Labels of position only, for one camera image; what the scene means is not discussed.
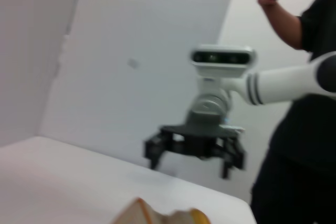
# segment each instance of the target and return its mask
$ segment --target black stripe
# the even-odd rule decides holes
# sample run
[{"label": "black stripe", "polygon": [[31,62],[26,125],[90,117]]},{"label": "black stripe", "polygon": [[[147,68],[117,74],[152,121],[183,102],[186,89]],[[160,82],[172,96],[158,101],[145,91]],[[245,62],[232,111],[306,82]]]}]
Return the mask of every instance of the black stripe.
[{"label": "black stripe", "polygon": [[252,98],[252,87],[251,87],[251,84],[252,84],[252,75],[249,74],[248,77],[247,77],[247,94],[248,94],[248,98],[250,99],[250,102],[253,104],[253,105],[257,105],[253,98]]},{"label": "black stripe", "polygon": [[256,98],[257,98],[257,101],[264,105],[264,103],[261,101],[261,98],[260,98],[260,94],[259,94],[259,89],[258,89],[258,79],[259,79],[259,74],[256,73],[254,75],[254,90],[255,90],[255,94],[256,94]]}]

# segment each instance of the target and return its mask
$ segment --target white table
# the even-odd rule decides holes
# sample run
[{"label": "white table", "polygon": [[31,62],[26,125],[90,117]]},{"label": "white table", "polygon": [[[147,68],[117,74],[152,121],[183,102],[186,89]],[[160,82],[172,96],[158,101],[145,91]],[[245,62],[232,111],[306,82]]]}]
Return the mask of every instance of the white table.
[{"label": "white table", "polygon": [[108,224],[135,197],[213,224],[255,224],[240,199],[44,137],[0,148],[0,223]]}]

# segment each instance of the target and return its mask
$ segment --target black shirt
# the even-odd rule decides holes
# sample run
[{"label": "black shirt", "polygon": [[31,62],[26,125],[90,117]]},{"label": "black shirt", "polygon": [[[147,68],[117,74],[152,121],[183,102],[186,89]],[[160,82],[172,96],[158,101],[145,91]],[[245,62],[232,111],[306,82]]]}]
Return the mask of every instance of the black shirt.
[{"label": "black shirt", "polygon": [[[313,53],[311,60],[336,51],[336,0],[315,0],[299,18],[302,47]],[[336,101],[321,95],[295,101],[276,129],[270,148],[336,176]]]}]

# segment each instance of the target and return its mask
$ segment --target white wall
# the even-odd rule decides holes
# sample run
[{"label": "white wall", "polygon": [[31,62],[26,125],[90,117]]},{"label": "white wall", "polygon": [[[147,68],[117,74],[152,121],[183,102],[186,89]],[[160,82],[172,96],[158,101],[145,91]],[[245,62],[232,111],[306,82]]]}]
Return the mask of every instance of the white wall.
[{"label": "white wall", "polygon": [[79,0],[40,134],[147,166],[143,140],[183,122],[197,93],[188,55],[217,41],[228,2]]},{"label": "white wall", "polygon": [[[280,0],[280,3],[286,10],[300,15],[312,1]],[[231,1],[219,43],[253,47],[258,53],[258,63],[252,71],[307,62],[306,52],[291,49],[276,36],[256,0]],[[268,148],[269,138],[288,105],[283,103],[253,107],[235,95],[230,123],[246,129],[242,138],[248,152],[246,171],[235,170],[232,172],[232,179],[225,181],[218,178],[221,161],[201,162],[195,158],[185,157],[181,162],[178,177],[249,201],[250,188]]]},{"label": "white wall", "polygon": [[0,0],[0,145],[37,133],[74,0]]}]

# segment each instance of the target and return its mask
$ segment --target person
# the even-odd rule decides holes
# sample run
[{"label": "person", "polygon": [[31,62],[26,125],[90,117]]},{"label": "person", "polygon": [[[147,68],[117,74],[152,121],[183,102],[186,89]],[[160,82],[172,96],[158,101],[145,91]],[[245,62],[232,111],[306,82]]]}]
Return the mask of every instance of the person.
[{"label": "person", "polygon": [[[311,52],[311,60],[336,51],[336,0],[315,0],[300,17],[277,0],[258,3],[278,36],[294,49]],[[251,191],[258,224],[336,223],[335,129],[335,100],[307,95],[293,102]]]}]

